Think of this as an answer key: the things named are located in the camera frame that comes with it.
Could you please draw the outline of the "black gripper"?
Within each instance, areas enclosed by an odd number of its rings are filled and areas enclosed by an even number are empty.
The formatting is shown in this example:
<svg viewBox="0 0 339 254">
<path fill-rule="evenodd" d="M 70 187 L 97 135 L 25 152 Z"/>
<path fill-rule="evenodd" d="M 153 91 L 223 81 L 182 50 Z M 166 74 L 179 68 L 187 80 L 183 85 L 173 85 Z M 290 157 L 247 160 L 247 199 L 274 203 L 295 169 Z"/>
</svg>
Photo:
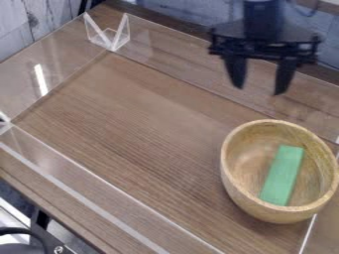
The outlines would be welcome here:
<svg viewBox="0 0 339 254">
<path fill-rule="evenodd" d="M 249 60 L 281 61 L 275 72 L 274 94 L 287 92 L 299 64 L 318 61 L 321 35 L 286 17 L 293 0 L 243 0 L 243 17 L 210 29 L 211 55 L 222 56 L 238 89 L 245 88 Z"/>
</svg>

